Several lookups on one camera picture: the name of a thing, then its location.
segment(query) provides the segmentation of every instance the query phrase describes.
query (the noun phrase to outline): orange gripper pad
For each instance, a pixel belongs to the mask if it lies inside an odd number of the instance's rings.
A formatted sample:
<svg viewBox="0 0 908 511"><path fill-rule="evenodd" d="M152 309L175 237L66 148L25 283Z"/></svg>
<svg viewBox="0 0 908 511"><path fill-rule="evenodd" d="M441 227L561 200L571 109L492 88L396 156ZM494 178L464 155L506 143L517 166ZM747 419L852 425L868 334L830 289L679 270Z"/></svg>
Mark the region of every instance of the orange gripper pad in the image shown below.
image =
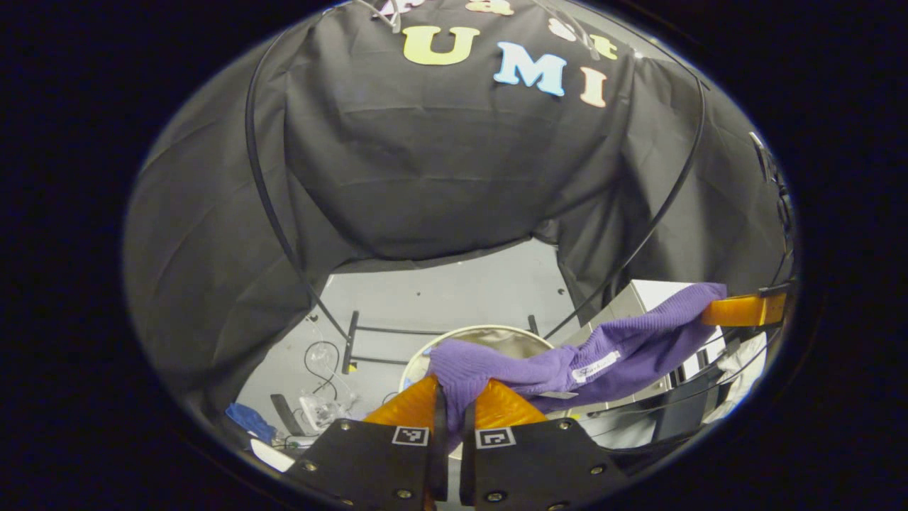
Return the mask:
<svg viewBox="0 0 908 511"><path fill-rule="evenodd" d="M476 398L476 429L545 422L546 416L498 380L489 380Z"/></svg>
<svg viewBox="0 0 908 511"><path fill-rule="evenodd" d="M386 426L427 427L435 424L435 389L439 380L426 376L375 410L363 422Z"/></svg>
<svg viewBox="0 0 908 511"><path fill-rule="evenodd" d="M716 326L763 326L782 321L785 294L735 296L706 306L700 321Z"/></svg>

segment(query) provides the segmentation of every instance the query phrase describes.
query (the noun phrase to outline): black metal frame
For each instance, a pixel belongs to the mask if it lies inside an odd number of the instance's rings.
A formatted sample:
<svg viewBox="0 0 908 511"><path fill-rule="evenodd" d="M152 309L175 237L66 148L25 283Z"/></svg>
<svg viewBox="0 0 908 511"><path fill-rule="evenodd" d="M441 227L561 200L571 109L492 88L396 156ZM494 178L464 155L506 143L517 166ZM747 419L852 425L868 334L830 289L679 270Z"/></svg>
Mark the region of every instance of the black metal frame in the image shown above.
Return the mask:
<svg viewBox="0 0 908 511"><path fill-rule="evenodd" d="M527 317L529 323L529 331L534 335L539 335L539 328L536 324L536 317L529 315ZM353 341L356 340L356 332L362 330L364 332L381 332L384 334L403 334L406 336L444 336L451 330L446 332L436 332L432 330L405 330L403 328L385 328L379 326L362 326L360 325L360 311L353 311L353 316L350 317L350 328L347 331L347 335L344 336L346 343L343 348L343 363L340 365L340 372L344 375L350 373L350 364L353 362L374 362L376 364L394 364L397 366L405 366L409 364L409 360L391 360L388 358L373 358L370 356L355 356L353 354Z"/></svg>

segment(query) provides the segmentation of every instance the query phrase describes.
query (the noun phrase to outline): orange soft gripper pad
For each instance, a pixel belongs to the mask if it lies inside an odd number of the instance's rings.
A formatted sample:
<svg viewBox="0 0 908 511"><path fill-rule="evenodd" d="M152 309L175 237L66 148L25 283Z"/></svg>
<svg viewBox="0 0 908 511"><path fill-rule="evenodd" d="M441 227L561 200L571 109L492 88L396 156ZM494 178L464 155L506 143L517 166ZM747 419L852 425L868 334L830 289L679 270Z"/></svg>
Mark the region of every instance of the orange soft gripper pad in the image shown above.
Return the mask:
<svg viewBox="0 0 908 511"><path fill-rule="evenodd" d="M386 426L427 427L432 431L435 418L435 389L439 380L426 376L394 396L365 419L364 422Z"/></svg>
<svg viewBox="0 0 908 511"><path fill-rule="evenodd" d="M476 429L545 422L546 416L498 380L489 380L476 398Z"/></svg>
<svg viewBox="0 0 908 511"><path fill-rule="evenodd" d="M785 294L766 296L735 296L710 303L700 321L716 326L763 326L782 321Z"/></svg>

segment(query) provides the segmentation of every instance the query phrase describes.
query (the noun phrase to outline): black metal rod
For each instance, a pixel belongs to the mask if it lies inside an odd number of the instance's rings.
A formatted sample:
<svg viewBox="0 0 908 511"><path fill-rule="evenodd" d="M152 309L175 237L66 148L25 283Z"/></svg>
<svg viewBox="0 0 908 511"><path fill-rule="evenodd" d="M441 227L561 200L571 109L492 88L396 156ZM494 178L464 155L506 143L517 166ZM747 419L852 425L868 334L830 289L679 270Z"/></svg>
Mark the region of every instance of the black metal rod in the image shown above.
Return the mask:
<svg viewBox="0 0 908 511"><path fill-rule="evenodd" d="M400 330L398 328L378 328L377 326L359 326L358 330L367 332L384 332L387 334L413 334L418 336L444 336L448 332L430 332L428 330Z"/></svg>
<svg viewBox="0 0 908 511"><path fill-rule="evenodd" d="M376 362L379 364L397 364L398 366L405 366L410 363L410 361L404 362L402 360L388 360L387 358L369 358L367 356L350 356L350 360L357 360L359 362Z"/></svg>
<svg viewBox="0 0 908 511"><path fill-rule="evenodd" d="M356 324L360 321L360 311L353 311L353 316L350 318L350 330L347 334L347 344L343 348L343 367L340 368L340 372L344 375L350 373L350 359L353 357L353 338L356 336Z"/></svg>

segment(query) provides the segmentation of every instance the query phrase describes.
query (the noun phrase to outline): purple cloth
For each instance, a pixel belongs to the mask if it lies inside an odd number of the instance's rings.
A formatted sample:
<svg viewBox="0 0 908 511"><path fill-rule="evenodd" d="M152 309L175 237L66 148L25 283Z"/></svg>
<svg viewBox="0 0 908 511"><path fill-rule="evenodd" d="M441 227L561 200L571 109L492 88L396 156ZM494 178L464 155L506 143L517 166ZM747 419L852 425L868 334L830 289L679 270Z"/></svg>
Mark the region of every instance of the purple cloth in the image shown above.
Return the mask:
<svg viewBox="0 0 908 511"><path fill-rule="evenodd" d="M432 349L429 374L438 376L448 401L449 449L460 441L464 411L490 378L527 397L544 414L630 396L697 352L716 330L700 323L700 314L726 296L725 285L694 284L642 316L599 325L581 346L525 359L459 339L442 341ZM537 396L552 391L578 396Z"/></svg>

